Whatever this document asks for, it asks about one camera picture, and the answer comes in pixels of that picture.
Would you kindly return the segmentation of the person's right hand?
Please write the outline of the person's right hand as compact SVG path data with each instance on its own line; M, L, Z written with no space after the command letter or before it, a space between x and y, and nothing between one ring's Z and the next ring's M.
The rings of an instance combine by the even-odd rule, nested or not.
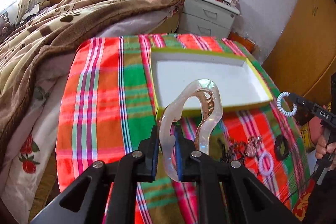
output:
M315 157L320 160L327 153L335 153L336 143L327 144L327 141L323 135L318 138L317 144L315 146Z

